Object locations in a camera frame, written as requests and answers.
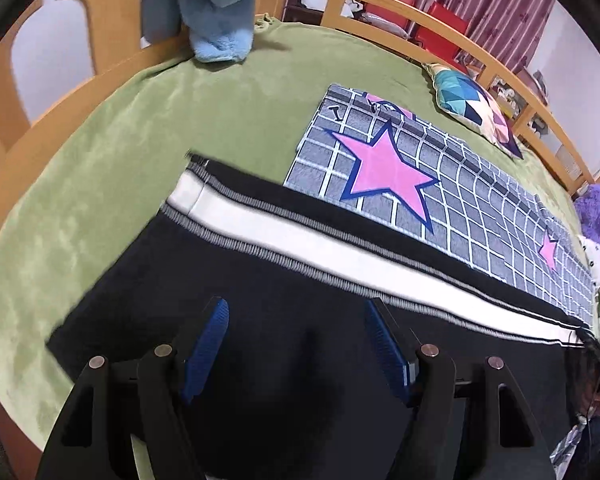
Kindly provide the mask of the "green bed blanket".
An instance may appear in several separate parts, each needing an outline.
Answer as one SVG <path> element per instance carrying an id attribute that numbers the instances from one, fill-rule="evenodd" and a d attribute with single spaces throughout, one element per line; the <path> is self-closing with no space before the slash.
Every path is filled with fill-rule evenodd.
<path id="1" fill-rule="evenodd" d="M 577 231 L 566 192 L 535 154 L 512 159 L 440 113 L 418 66 L 361 39 L 264 21 L 240 65 L 151 65 L 68 137 L 0 233 L 0 403 L 35 445 L 71 387 L 48 337 L 155 214 L 186 152 L 283 180 L 333 82 L 375 90 L 464 140 Z"/>

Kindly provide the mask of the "black pants with white stripe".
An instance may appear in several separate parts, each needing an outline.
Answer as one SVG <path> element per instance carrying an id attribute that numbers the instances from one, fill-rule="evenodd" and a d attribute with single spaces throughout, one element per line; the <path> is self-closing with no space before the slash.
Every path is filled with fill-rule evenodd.
<path id="1" fill-rule="evenodd" d="M 409 334 L 465 366 L 498 356 L 548 446 L 574 423 L 566 356 L 579 321 L 439 249 L 290 188 L 193 156 L 154 218 L 47 347 L 76 377 L 139 358 L 213 297 L 228 330 L 189 407 L 220 479 L 379 479 L 408 413 L 366 334 L 381 299 Z"/>

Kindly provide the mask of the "grey grid quilt with stars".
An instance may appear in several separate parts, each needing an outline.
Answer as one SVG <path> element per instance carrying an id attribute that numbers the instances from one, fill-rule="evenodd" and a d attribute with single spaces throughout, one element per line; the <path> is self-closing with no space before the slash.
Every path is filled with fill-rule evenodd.
<path id="1" fill-rule="evenodd" d="M 393 102 L 331 84 L 284 185 L 594 321 L 591 273 L 539 196 Z"/>

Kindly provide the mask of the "colourful geometric pillow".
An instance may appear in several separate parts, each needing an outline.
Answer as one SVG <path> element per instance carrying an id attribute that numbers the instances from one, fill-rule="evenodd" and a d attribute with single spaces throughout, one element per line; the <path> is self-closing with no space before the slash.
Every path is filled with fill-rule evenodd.
<path id="1" fill-rule="evenodd" d="M 437 108 L 451 116 L 509 157 L 522 159 L 515 136 L 498 106 L 486 89 L 468 75 L 439 63 L 424 65 L 432 86 Z"/>

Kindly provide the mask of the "wooden bed rail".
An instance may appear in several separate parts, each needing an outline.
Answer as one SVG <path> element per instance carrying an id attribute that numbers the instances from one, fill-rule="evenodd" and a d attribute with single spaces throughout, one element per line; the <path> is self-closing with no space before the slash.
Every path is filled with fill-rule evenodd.
<path id="1" fill-rule="evenodd" d="M 371 3 L 375 6 L 380 6 L 383 9 L 392 11 L 396 14 L 407 18 L 410 22 L 422 26 L 448 40 L 455 47 L 468 53 L 482 64 L 481 70 L 478 73 L 478 83 L 484 88 L 490 87 L 490 84 L 496 78 L 505 81 L 510 88 L 514 89 L 526 102 L 526 106 L 519 113 L 518 117 L 512 122 L 510 128 L 512 133 L 519 139 L 524 141 L 532 151 L 542 159 L 544 166 L 553 175 L 555 180 L 559 182 L 563 188 L 572 196 L 584 190 L 588 185 L 600 183 L 600 175 L 594 177 L 592 172 L 588 170 L 588 166 L 580 155 L 576 146 L 567 136 L 564 129 L 556 120 L 552 112 L 541 102 L 540 98 L 535 96 L 533 92 L 508 68 L 500 61 L 480 48 L 466 36 L 462 35 L 451 26 L 444 24 L 442 21 L 433 16 L 416 9 L 400 0 L 358 0 L 364 3 Z M 341 15 L 341 8 L 346 0 L 327 0 L 326 8 L 321 18 L 323 27 L 341 30 L 353 36 L 366 39 L 368 41 L 379 44 L 393 52 L 404 55 L 417 62 L 422 63 L 443 63 L 444 59 L 437 56 L 416 44 L 401 39 L 396 35 L 385 32 L 377 27 L 354 20 L 353 18 L 345 18 Z M 573 163 L 578 167 L 578 174 L 573 176 L 568 170 L 568 166 L 554 154 L 550 148 L 533 132 L 531 122 L 534 118 L 541 118 L 546 123 L 548 130 L 554 133 L 562 147 L 568 152 L 573 159 Z"/>

